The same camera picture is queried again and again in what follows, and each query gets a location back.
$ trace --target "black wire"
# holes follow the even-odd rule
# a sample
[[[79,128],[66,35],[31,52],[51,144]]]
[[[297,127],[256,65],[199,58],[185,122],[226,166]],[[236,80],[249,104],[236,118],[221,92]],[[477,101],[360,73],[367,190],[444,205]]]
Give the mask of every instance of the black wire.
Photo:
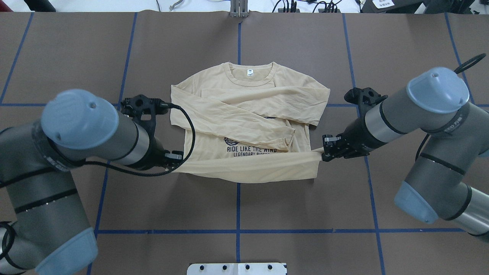
[[[0,222],[0,228],[5,228],[5,234],[3,235],[1,241],[2,251],[0,253],[0,260],[2,260],[8,254],[8,252],[10,251],[10,249],[12,249],[12,246],[14,245],[15,230],[8,223],[9,222]]]
[[[188,160],[188,158],[190,157],[190,155],[194,151],[195,135],[196,134],[195,134],[194,124],[192,123],[192,120],[188,116],[187,112],[182,107],[180,107],[178,105],[173,105],[172,108],[180,110],[183,113],[183,115],[185,116],[185,118],[187,118],[187,121],[190,124],[190,129],[192,129],[192,145],[190,146],[190,150],[188,151],[187,156],[180,163],[178,163],[177,165],[172,167],[170,170],[165,171],[165,172],[160,172],[160,173],[145,174],[145,173],[139,173],[139,172],[127,170],[124,168],[120,168],[120,167],[117,167],[117,166],[114,166],[114,165],[111,165],[108,163],[100,162],[100,161],[85,161],[82,164],[83,165],[103,166],[103,167],[107,167],[107,168],[110,168],[110,169],[113,169],[113,170],[116,170],[116,171],[119,171],[122,173],[131,174],[131,175],[135,175],[135,176],[141,176],[141,177],[158,177],[158,176],[163,176],[163,175],[166,175],[166,174],[169,174],[169,173],[175,171],[177,168],[179,168],[182,164],[184,164]],[[9,181],[0,182],[0,188],[6,187],[10,184],[16,183],[16,182],[21,181],[21,180],[25,180],[25,179],[33,177],[33,176],[37,176],[37,175],[45,174],[45,173],[50,173],[50,172],[55,172],[55,171],[56,170],[54,168],[48,167],[48,168],[39,169],[39,170],[36,170],[33,172],[25,173],[25,174],[22,174],[20,176],[15,177]]]
[[[317,6],[319,6],[319,4],[323,3],[324,4],[324,10],[326,10],[326,7],[327,7],[327,4],[325,1],[320,1],[316,4],[316,6],[314,7],[314,9],[312,10],[312,12],[314,13],[316,11],[316,8]]]
[[[360,13],[362,13],[362,2],[360,0],[355,0],[355,2],[358,4],[358,7],[360,8]]]
[[[418,147],[418,151],[416,152],[416,156],[414,157],[414,161],[418,160],[418,157],[420,156],[420,153],[421,153],[421,148],[423,148],[423,146],[426,143],[426,141],[428,140],[428,138],[429,138],[429,134],[426,134],[426,136],[424,136],[424,138],[423,138],[423,141],[421,141],[420,146]]]
[[[277,8],[278,3],[280,3],[280,1],[283,1],[283,0],[278,0],[278,1],[276,2],[275,6],[273,7],[272,12],[275,12],[275,9]]]
[[[453,70],[456,74],[459,74],[461,72],[463,72],[464,70],[472,67],[473,65],[477,64],[479,61],[481,61],[484,57],[486,57],[486,54],[485,53],[481,53],[477,56],[474,56],[472,58],[470,58],[469,60],[467,60],[466,62],[464,62],[462,65],[458,66],[455,70]]]
[[[332,12],[333,9],[333,1],[329,2],[328,8],[326,8],[323,12]]]

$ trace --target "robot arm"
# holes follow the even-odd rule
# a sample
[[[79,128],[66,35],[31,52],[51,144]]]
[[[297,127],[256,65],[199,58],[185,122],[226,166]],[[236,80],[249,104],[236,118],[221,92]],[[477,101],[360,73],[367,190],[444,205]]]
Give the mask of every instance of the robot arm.
[[[156,115],[179,106],[143,95],[121,105],[122,113],[87,91],[69,90],[47,104],[40,120],[0,132],[0,187],[17,217],[0,223],[0,274],[35,268],[68,275],[95,259],[93,229],[69,172],[90,162],[85,158],[170,171],[188,158],[192,149],[183,159],[183,152],[169,152],[154,138]],[[141,120],[143,114],[151,119]]]
[[[446,68],[423,73],[387,99],[370,88],[350,90],[345,99],[359,104],[361,116],[336,137],[323,136],[323,160],[366,156],[421,128],[431,138],[395,204],[422,222],[440,217],[489,242],[489,196],[461,182],[489,152],[489,114],[468,98],[464,82]]]

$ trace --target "beige long-sleeve shirt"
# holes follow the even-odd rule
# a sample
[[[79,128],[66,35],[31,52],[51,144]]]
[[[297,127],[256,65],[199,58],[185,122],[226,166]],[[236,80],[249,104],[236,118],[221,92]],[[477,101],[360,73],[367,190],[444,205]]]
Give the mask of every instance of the beige long-sleeve shirt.
[[[194,151],[176,172],[241,183],[317,176],[321,152],[311,151],[309,125],[317,125],[330,90],[312,77],[277,63],[223,63],[172,86],[196,129]],[[185,116],[171,111],[173,125],[192,132]]]

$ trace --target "brown table surface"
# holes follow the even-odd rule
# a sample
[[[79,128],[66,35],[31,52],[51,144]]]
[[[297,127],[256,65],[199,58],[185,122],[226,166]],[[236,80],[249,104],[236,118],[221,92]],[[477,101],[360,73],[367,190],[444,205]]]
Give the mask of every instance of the brown table surface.
[[[81,88],[111,103],[230,61],[275,61],[331,89],[312,147],[357,117],[353,86],[392,94],[436,66],[489,52],[489,17],[453,14],[0,13],[0,129],[39,117],[57,93]],[[471,101],[489,107],[489,59],[465,74]],[[183,130],[158,118],[156,135],[182,149]],[[101,167],[73,171],[99,255],[78,275],[186,274],[190,263],[288,264],[290,275],[482,275],[489,246],[439,220],[418,222],[393,203],[423,138],[419,130],[367,158],[319,165],[314,180],[239,184],[187,174],[138,178]],[[464,182],[489,193],[487,159]],[[2,220],[15,220],[4,189]]]

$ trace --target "grid line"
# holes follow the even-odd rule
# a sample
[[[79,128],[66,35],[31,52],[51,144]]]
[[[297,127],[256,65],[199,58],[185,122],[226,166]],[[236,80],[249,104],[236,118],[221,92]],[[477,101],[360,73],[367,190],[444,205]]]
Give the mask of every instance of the grid line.
[[[126,64],[124,66],[124,74],[122,76],[121,91],[119,94],[119,102],[122,101],[122,95],[124,93],[124,85],[126,84],[127,69],[129,66],[129,58],[131,57],[131,47],[133,45],[134,30],[136,28],[136,19],[137,19],[137,12],[134,13],[133,27],[131,29],[131,37],[129,38],[129,46],[127,49]],[[97,238],[98,234],[99,234],[100,219],[102,217],[102,209],[104,207],[104,198],[105,198],[105,192],[107,190],[108,178],[109,178],[109,169],[105,168],[104,183],[102,185],[102,192],[100,194],[100,201],[99,201],[99,205],[98,205],[97,220],[95,222],[95,229],[94,229],[95,238]],[[92,263],[90,263],[88,268],[87,268],[87,275],[91,274],[91,268],[92,268]]]
[[[373,234],[379,233],[448,233],[465,232],[460,228],[394,228],[394,229],[104,229],[106,235],[171,235],[171,234]]]
[[[350,51],[350,41],[348,39],[348,28],[347,28],[347,24],[346,24],[346,17],[345,17],[344,13],[341,15],[343,17],[343,27],[345,30],[346,49],[348,52],[348,62],[350,63],[350,74],[352,77],[352,85],[353,85],[353,88],[355,88],[356,87],[355,74],[354,74],[354,70],[353,70],[352,54]],[[358,106],[356,108],[356,113],[357,113],[357,116],[360,117],[360,109],[358,108]],[[382,244],[380,242],[380,232],[378,230],[377,211],[376,211],[376,207],[375,207],[374,189],[372,187],[372,178],[370,175],[370,166],[368,163],[368,158],[364,157],[364,160],[365,160],[365,166],[367,168],[368,184],[369,184],[369,189],[370,189],[370,203],[371,203],[372,215],[373,215],[373,219],[374,219],[375,236],[376,236],[376,240],[377,240],[377,250],[378,250],[378,259],[379,259],[379,263],[380,263],[380,271],[381,271],[382,275],[385,275],[384,257],[383,257],[383,253],[382,253]]]
[[[12,62],[12,67],[10,67],[10,71],[7,76],[7,80],[5,81],[5,86],[3,87],[3,91],[0,95],[0,104],[3,102],[3,98],[5,97],[5,94],[7,93],[7,87],[8,83],[10,82],[10,77],[12,77],[12,73],[14,72],[15,64],[17,63],[17,59],[19,58],[19,54],[21,53],[22,46],[25,41],[25,37],[27,36],[27,32],[29,31],[30,24],[32,22],[32,18],[34,17],[34,13],[31,12],[31,15],[29,17],[29,21],[27,22],[27,26],[25,27],[24,34],[22,35],[21,43],[19,44],[19,48],[17,49],[17,53],[15,54],[14,57],[14,62]]]
[[[238,65],[241,65],[241,24],[238,24]],[[241,183],[236,183],[236,262],[241,262]]]

